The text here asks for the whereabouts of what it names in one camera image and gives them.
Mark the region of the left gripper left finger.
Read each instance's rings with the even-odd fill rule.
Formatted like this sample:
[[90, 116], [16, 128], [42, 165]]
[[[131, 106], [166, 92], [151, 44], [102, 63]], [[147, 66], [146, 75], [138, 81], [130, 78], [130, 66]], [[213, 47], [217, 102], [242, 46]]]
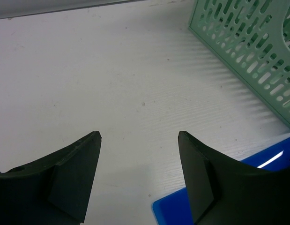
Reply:
[[47, 156], [0, 172], [0, 225], [84, 223], [101, 140], [93, 131]]

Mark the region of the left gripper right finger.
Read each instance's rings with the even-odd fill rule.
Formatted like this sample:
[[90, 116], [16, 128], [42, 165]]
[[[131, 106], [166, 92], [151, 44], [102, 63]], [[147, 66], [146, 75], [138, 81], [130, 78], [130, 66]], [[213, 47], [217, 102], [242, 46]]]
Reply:
[[242, 163], [186, 131], [178, 147], [195, 225], [290, 225], [290, 166]]

